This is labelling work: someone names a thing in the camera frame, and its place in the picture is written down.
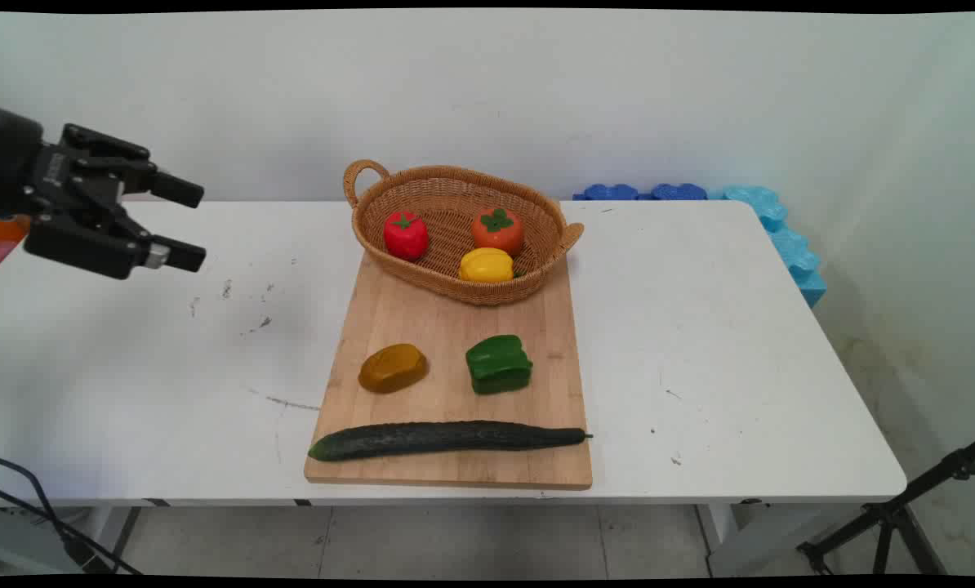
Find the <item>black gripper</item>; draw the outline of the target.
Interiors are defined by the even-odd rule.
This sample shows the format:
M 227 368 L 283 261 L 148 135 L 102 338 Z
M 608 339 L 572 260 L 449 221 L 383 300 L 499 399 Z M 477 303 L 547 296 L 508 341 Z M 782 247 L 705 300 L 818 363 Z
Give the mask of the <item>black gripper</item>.
M 72 123 L 59 145 L 48 144 L 38 122 L 0 108 L 0 217 L 36 216 L 25 252 L 119 280 L 136 268 L 198 272 L 207 249 L 151 234 L 129 216 L 54 215 L 114 208 L 122 189 L 189 208 L 204 197 L 202 186 L 153 163 L 144 146 Z

